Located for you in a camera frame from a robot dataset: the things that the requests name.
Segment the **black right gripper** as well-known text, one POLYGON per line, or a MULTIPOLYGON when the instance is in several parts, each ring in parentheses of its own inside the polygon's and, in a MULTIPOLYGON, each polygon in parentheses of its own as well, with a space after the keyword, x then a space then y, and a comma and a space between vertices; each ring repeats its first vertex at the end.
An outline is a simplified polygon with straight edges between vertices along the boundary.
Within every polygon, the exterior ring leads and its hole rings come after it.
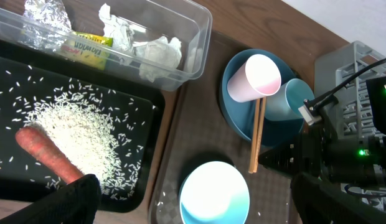
POLYGON ((287 178, 305 172, 332 183, 386 187, 386 93, 370 96, 381 137, 338 139, 326 116, 337 102, 335 96, 326 100, 315 109, 322 117, 319 124, 261 153, 259 164, 287 178))

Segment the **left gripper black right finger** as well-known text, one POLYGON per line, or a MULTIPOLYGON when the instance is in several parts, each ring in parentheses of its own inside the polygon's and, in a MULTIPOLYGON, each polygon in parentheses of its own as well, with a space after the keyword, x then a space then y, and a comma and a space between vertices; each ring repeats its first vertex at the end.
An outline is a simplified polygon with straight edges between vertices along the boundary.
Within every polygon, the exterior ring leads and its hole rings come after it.
POLYGON ((291 193, 304 224, 386 224, 385 212, 304 172, 293 177, 291 193))

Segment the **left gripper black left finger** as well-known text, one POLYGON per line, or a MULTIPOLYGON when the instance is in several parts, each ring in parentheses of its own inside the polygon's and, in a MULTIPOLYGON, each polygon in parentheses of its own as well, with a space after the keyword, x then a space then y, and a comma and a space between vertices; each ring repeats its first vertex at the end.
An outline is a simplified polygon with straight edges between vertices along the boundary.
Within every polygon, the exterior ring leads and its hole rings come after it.
POLYGON ((0 219, 0 224, 92 224, 100 201, 99 181, 95 175, 88 174, 0 219))

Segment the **pile of white rice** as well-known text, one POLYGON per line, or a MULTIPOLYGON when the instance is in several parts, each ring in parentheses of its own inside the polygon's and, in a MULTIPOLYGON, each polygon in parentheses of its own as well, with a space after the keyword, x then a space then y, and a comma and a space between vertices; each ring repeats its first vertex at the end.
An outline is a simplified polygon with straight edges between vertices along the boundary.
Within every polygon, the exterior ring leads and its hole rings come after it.
POLYGON ((96 175, 107 198, 130 200, 154 112, 148 100, 0 60, 0 177, 60 187, 60 178, 16 142, 19 129, 33 126, 80 171, 96 175))

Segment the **orange carrot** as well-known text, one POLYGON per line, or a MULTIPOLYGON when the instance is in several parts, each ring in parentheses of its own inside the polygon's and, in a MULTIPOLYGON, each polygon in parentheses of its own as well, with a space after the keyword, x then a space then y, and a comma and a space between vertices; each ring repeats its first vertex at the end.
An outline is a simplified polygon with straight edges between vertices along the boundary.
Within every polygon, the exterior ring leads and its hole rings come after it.
POLYGON ((66 184, 84 176, 54 142, 38 129, 30 126, 21 128, 16 132, 15 139, 23 150, 57 174, 66 184))

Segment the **white napkin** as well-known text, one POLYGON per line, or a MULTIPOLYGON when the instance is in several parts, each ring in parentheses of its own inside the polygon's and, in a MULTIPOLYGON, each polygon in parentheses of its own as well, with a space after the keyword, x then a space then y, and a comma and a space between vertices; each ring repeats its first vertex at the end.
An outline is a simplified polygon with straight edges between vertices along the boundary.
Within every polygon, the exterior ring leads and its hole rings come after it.
MULTIPOLYGON (((182 42, 177 37, 168 41, 166 36, 161 36, 156 40, 135 44, 135 52, 138 57, 175 69, 182 58, 181 46, 182 42)), ((168 73, 153 66, 141 64, 139 76, 143 80, 154 82, 158 78, 168 76, 168 73)))

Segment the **white tissue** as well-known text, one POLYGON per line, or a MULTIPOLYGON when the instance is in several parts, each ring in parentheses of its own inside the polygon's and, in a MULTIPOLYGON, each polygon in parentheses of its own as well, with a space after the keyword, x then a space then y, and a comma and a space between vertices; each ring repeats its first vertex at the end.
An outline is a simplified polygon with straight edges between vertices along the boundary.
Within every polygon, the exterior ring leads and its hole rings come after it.
POLYGON ((112 47, 119 52, 133 52, 134 31, 122 17, 110 14, 111 7, 104 3, 98 11, 100 20, 104 23, 104 36, 113 39, 112 47))

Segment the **foil snack wrapper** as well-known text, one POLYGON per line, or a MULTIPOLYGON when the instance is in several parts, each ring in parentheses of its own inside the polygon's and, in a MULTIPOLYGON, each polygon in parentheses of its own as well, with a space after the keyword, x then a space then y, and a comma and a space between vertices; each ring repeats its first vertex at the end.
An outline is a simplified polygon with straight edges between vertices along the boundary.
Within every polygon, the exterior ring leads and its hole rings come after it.
POLYGON ((113 39, 94 34, 75 32, 61 0, 26 0, 23 16, 56 28, 56 31, 25 23, 19 42, 36 50, 57 53, 67 59, 104 70, 109 53, 97 47, 113 45, 113 39))

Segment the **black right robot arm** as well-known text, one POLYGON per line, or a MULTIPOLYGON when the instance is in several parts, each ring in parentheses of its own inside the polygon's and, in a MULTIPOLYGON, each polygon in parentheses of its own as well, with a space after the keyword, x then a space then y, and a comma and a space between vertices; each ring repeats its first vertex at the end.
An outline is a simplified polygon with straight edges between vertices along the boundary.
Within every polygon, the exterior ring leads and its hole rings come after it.
POLYGON ((381 137, 338 138, 327 116, 337 102, 333 99, 320 110, 319 124, 261 153, 259 164, 288 178, 307 172, 333 183, 386 187, 386 77, 366 84, 372 122, 381 137))

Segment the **black waste tray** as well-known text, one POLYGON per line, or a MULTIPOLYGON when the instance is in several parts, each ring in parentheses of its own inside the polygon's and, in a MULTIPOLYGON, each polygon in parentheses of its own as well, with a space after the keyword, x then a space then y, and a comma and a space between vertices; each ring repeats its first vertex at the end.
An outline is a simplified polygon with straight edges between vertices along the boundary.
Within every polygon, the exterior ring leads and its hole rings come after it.
POLYGON ((34 202, 65 186, 18 145, 18 130, 33 126, 98 178, 102 210, 136 209, 164 106, 158 90, 0 40, 0 198, 34 202))

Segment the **grey dishwasher rack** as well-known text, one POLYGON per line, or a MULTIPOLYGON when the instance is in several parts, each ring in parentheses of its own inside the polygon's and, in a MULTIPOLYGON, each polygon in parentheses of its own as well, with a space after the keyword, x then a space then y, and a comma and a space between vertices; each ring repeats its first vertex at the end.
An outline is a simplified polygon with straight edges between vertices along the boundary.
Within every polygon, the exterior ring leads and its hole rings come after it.
MULTIPOLYGON (((366 82, 386 77, 386 56, 360 41, 323 55, 315 61, 314 94, 316 102, 311 112, 335 96, 337 104, 328 112, 333 128, 340 139, 376 136, 382 133, 372 122, 366 82)), ((340 183, 344 192, 359 196, 364 203, 386 212, 386 187, 358 187, 340 183)))

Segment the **light blue cup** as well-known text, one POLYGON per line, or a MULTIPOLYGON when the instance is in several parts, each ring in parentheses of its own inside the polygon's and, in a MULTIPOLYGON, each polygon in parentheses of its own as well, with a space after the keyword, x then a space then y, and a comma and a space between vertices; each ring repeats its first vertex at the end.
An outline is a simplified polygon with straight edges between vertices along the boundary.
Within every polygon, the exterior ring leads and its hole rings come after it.
POLYGON ((270 121, 302 119, 299 108, 305 100, 313 100, 314 93, 309 85, 298 78, 283 84, 279 91, 267 97, 265 118, 270 121))

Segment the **dark blue plate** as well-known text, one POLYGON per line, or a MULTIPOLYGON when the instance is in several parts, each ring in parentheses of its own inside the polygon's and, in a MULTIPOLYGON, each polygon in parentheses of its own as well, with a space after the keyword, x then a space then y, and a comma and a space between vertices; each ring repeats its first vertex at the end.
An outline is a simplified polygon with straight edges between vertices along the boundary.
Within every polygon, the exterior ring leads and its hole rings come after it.
MULTIPOLYGON (((234 101, 227 91, 227 83, 233 74, 247 61, 247 59, 255 54, 266 55, 271 58, 281 72, 282 84, 295 78, 296 75, 282 59, 276 55, 260 49, 247 49, 236 54, 227 64, 220 81, 219 88, 219 103, 222 114, 228 125, 243 139, 252 140, 253 121, 255 114, 255 102, 248 101, 238 103, 234 101)), ((293 138, 299 134, 304 126, 303 119, 294 119, 286 121, 270 121, 264 120, 263 137, 261 144, 266 147, 275 147, 284 141, 293 138)))

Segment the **pink cup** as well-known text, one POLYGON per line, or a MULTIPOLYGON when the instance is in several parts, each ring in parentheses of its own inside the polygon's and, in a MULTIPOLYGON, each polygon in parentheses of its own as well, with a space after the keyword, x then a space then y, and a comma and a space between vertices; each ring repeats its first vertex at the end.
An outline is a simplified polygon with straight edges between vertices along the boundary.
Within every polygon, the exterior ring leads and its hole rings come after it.
POLYGON ((274 95, 281 86, 281 73, 266 55, 255 54, 233 74, 227 83, 230 97, 244 103, 274 95))

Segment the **brown plastic tray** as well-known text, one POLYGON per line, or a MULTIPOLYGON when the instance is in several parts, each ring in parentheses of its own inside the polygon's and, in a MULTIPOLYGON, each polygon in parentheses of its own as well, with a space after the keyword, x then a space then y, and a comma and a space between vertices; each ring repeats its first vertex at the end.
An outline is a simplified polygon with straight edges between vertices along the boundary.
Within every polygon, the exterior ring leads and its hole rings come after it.
POLYGON ((250 144, 229 127, 219 107, 225 67, 245 49, 246 45, 213 31, 204 74, 183 84, 149 206, 150 224, 181 223, 183 180, 197 166, 215 160, 233 164, 243 175, 250 193, 247 223, 300 222, 290 180, 263 167, 248 173, 250 144))

